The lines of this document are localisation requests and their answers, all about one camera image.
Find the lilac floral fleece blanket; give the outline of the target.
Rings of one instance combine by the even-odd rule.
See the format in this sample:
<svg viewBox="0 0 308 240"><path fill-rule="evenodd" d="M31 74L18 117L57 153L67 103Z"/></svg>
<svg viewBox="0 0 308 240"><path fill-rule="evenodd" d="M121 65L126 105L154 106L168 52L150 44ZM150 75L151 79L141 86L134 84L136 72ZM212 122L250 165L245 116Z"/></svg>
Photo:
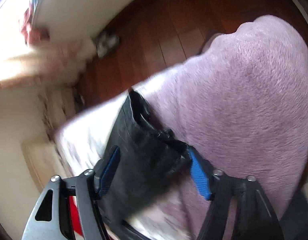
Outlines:
<svg viewBox="0 0 308 240"><path fill-rule="evenodd" d="M156 129L172 130L231 177L254 176L280 221L308 159L308 47L288 22L265 15L244 23L130 90L148 102ZM72 175L102 159L129 91L58 131L56 144ZM209 202L190 168L127 218L146 239L198 239Z"/></svg>

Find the red item on floor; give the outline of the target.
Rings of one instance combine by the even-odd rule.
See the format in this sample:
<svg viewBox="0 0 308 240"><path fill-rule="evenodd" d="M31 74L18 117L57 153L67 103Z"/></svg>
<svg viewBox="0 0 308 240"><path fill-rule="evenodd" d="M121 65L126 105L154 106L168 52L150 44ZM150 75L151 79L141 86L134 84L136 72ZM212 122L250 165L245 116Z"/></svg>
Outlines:
<svg viewBox="0 0 308 240"><path fill-rule="evenodd" d="M75 198L73 196L69 197L69 204L70 204L70 217L71 217L71 224L74 230L74 233L78 234L79 236L83 237L83 232L80 224L78 208L75 202Z"/></svg>

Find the black leather jacket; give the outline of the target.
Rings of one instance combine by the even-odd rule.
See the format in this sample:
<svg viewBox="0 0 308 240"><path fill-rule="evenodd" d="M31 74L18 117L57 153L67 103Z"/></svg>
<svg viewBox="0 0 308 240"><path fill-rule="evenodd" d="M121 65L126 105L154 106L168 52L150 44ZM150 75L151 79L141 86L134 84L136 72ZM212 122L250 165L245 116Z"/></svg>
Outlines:
<svg viewBox="0 0 308 240"><path fill-rule="evenodd" d="M130 90L95 166L98 206L119 239L146 239L127 218L165 193L191 164L189 146L175 139L172 130L156 129L150 121L148 102Z"/></svg>

